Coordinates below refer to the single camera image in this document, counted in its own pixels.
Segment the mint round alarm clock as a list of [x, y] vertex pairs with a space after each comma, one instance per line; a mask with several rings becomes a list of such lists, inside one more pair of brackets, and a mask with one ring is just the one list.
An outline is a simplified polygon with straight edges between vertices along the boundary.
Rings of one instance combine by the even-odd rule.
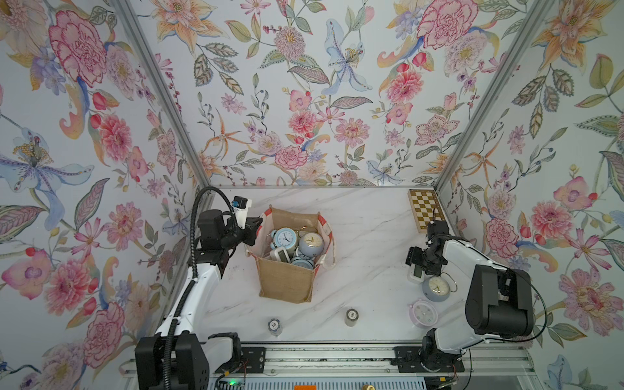
[[315, 269], [315, 264], [314, 261], [311, 259], [307, 259], [307, 258], [294, 258], [294, 260], [292, 260], [292, 265], [296, 266], [296, 267], [301, 267], [307, 270], [314, 270]]

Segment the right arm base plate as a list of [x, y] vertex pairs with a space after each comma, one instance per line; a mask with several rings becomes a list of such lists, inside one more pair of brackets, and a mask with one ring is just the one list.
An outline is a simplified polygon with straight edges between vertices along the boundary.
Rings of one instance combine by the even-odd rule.
[[442, 352], [422, 352], [419, 345], [393, 348], [395, 357], [390, 364], [400, 373], [463, 373], [466, 371], [462, 357]]

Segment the light blue twin bell clock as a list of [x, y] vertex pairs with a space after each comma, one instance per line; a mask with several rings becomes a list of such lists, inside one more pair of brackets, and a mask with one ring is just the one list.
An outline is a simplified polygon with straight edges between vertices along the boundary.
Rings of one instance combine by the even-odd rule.
[[284, 248], [288, 253], [293, 253], [298, 247], [298, 233], [290, 227], [282, 227], [270, 233], [271, 248]]

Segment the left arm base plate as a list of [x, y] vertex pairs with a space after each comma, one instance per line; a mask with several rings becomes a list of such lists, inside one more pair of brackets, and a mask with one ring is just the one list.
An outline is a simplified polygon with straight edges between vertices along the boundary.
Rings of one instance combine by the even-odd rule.
[[226, 372], [242, 372], [243, 374], [262, 374], [266, 363], [266, 348], [243, 346], [240, 352], [234, 352], [233, 357], [221, 364], [210, 363], [214, 375], [222, 375]]

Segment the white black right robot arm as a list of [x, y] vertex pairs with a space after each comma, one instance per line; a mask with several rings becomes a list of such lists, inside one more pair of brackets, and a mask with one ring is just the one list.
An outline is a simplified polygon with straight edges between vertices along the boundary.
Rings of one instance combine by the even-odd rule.
[[451, 365], [486, 341], [533, 338], [539, 293], [529, 274], [491, 260], [452, 235], [445, 221], [428, 224], [425, 247], [410, 248], [406, 264], [423, 293], [410, 316], [427, 330], [418, 352], [427, 370]]

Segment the small white digital clock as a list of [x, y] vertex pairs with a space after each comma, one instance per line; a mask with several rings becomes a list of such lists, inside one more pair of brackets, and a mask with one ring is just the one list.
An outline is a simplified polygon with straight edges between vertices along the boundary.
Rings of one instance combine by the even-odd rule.
[[408, 280], [415, 284], [422, 284], [424, 282], [425, 273], [421, 266], [417, 264], [411, 264], [408, 273]]

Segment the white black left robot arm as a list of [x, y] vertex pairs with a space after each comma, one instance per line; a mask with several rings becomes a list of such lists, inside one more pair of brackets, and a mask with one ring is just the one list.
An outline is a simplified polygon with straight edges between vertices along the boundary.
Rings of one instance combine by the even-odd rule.
[[229, 199], [216, 187], [198, 191], [190, 214], [184, 286], [154, 335], [141, 338], [135, 349], [140, 389], [213, 389], [243, 368], [237, 333], [200, 336], [198, 327], [237, 248], [256, 242], [263, 220], [248, 215], [252, 205], [241, 196]]

